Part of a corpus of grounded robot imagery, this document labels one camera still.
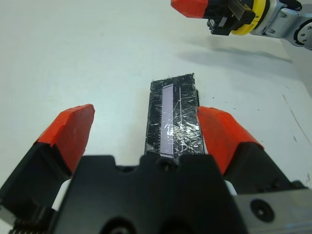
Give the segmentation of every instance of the white table surface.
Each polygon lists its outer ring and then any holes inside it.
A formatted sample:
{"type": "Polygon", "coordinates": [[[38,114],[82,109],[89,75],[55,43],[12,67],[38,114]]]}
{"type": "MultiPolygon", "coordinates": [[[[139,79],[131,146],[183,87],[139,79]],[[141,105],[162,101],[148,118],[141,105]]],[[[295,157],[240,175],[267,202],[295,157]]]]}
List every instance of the white table surface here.
{"type": "Polygon", "coordinates": [[[201,105],[312,187],[312,101],[280,41],[212,36],[168,0],[0,0],[0,185],[59,112],[86,103],[85,154],[138,164],[150,82],[193,72],[201,105]]]}

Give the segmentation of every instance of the screw hole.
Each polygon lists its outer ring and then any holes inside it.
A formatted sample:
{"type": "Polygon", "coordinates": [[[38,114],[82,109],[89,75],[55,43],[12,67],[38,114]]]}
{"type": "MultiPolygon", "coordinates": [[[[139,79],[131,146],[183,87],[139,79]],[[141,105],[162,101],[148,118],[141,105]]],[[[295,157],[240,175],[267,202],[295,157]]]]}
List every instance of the screw hole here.
{"type": "Polygon", "coordinates": [[[101,231],[101,234],[136,234],[136,231],[132,223],[119,217],[109,221],[101,231]]]}
{"type": "Polygon", "coordinates": [[[135,167],[116,166],[117,170],[122,173],[130,173],[135,170],[135,167]]]}
{"type": "Polygon", "coordinates": [[[169,172],[169,171],[175,171],[177,169],[177,165],[170,160],[161,160],[159,162],[159,168],[161,171],[169,172]]]}
{"type": "Polygon", "coordinates": [[[185,220],[173,217],[165,223],[160,234],[194,234],[194,231],[185,220]]]}
{"type": "Polygon", "coordinates": [[[272,222],[274,220],[274,212],[270,205],[260,199],[253,200],[250,203],[253,214],[263,222],[272,222]]]}

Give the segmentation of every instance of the bolt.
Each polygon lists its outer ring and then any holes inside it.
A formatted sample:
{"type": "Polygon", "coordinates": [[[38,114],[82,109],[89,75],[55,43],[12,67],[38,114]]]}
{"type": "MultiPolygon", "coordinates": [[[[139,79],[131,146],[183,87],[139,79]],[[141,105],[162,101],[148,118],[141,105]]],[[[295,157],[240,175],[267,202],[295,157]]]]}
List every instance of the bolt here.
{"type": "Polygon", "coordinates": [[[268,28],[268,33],[276,33],[276,31],[274,29],[268,28]]]}
{"type": "Polygon", "coordinates": [[[283,13],[283,12],[281,12],[281,13],[279,14],[279,16],[282,17],[282,18],[287,18],[287,15],[286,15],[285,13],[283,13]]]}

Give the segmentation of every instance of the black object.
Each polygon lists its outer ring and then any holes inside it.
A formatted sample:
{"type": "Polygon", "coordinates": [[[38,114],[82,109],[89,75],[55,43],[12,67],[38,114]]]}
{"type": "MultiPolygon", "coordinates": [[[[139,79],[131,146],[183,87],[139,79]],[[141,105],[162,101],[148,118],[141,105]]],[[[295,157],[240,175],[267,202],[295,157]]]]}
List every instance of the black object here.
{"type": "Polygon", "coordinates": [[[278,192],[306,188],[300,181],[291,183],[256,143],[240,143],[224,177],[238,194],[278,192]]]}
{"type": "Polygon", "coordinates": [[[168,101],[162,100],[162,92],[163,87],[168,85],[173,85],[173,158],[203,154],[203,139],[197,119],[198,91],[195,88],[194,74],[151,83],[144,154],[160,153],[162,103],[168,101]]]}
{"type": "Polygon", "coordinates": [[[0,189],[0,218],[14,230],[46,230],[59,188],[70,175],[56,147],[36,143],[0,189]]]}
{"type": "Polygon", "coordinates": [[[150,154],[124,173],[112,156],[82,157],[49,233],[246,234],[213,157],[179,161],[150,154]]]}
{"type": "Polygon", "coordinates": [[[300,11],[302,5],[297,0],[279,0],[281,3],[286,4],[288,9],[300,11]]]}
{"type": "Polygon", "coordinates": [[[250,24],[255,13],[252,11],[253,0],[213,0],[209,1],[204,13],[212,34],[228,36],[244,24],[250,24]]]}
{"type": "Polygon", "coordinates": [[[274,220],[274,211],[271,206],[264,200],[255,199],[250,203],[253,214],[263,222],[272,222],[274,220]]]}

